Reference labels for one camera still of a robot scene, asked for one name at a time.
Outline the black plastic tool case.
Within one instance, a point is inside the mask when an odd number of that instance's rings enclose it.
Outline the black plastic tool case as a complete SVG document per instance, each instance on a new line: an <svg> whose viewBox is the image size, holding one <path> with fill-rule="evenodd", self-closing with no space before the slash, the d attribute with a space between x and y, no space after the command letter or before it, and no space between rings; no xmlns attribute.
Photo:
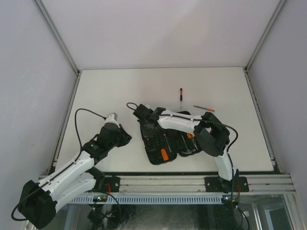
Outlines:
<svg viewBox="0 0 307 230"><path fill-rule="evenodd" d="M138 118L145 152L152 165L171 162L178 155L188 157L201 152L193 135L174 129L163 129L157 125L149 128L145 120L146 114L133 114Z"/></svg>

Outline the orange black needle-nose pliers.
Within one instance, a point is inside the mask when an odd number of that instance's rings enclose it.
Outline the orange black needle-nose pliers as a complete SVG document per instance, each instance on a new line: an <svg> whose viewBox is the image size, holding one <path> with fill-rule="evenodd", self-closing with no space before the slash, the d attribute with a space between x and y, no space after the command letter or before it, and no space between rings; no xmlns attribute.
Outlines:
<svg viewBox="0 0 307 230"><path fill-rule="evenodd" d="M191 142L193 143L193 145L195 147L195 150L198 150L198 147L197 147L197 144L196 144L196 141L195 141L195 136L190 134L190 133L187 133L187 138L189 140L191 140Z"/></svg>

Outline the small black precision screwdriver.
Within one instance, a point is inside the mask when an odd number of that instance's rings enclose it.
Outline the small black precision screwdriver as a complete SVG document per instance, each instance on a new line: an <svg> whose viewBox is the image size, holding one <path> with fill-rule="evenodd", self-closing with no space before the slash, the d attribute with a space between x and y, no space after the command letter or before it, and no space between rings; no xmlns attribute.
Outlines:
<svg viewBox="0 0 307 230"><path fill-rule="evenodd" d="M182 109L182 103L183 103L183 89L180 88L180 109Z"/></svg>

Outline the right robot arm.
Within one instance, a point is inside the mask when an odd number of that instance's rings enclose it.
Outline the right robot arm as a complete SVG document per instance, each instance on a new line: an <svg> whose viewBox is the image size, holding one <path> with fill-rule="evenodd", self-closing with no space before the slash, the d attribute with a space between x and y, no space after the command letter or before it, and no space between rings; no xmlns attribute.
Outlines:
<svg viewBox="0 0 307 230"><path fill-rule="evenodd" d="M210 112L204 115L174 113L166 108L151 109L143 104L133 109L138 119L146 153L153 165L204 152L214 158L221 187L232 191L237 186L236 169L228 150L230 127Z"/></svg>

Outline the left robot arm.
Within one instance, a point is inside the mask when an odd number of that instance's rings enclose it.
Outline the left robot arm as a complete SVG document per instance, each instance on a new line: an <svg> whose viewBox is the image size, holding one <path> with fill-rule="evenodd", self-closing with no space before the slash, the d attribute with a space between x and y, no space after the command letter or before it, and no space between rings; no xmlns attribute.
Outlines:
<svg viewBox="0 0 307 230"><path fill-rule="evenodd" d="M104 174L95 165L113 148L126 146L131 139L122 125L105 123L100 133L58 171L38 182L28 181L23 186L17 210L37 229L46 227L75 197L89 190L103 190Z"/></svg>

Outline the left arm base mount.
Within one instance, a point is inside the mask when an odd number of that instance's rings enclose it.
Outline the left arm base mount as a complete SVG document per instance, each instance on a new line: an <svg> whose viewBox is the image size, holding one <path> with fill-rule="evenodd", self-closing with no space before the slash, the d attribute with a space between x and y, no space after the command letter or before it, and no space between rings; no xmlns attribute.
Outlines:
<svg viewBox="0 0 307 230"><path fill-rule="evenodd" d="M90 190L93 192L119 192L120 178L116 176L107 176L104 172L100 171L96 167L86 171L95 180L94 187Z"/></svg>

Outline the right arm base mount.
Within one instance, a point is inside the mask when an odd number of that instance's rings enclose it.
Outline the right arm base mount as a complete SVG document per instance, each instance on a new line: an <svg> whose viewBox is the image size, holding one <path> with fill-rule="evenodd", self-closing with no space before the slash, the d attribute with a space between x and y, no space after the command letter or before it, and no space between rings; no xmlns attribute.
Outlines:
<svg viewBox="0 0 307 230"><path fill-rule="evenodd" d="M220 178L219 176L215 177L205 177L204 184L206 192L224 192L230 193L233 189L234 192L249 192L248 181L246 177L235 177L234 182L227 181Z"/></svg>

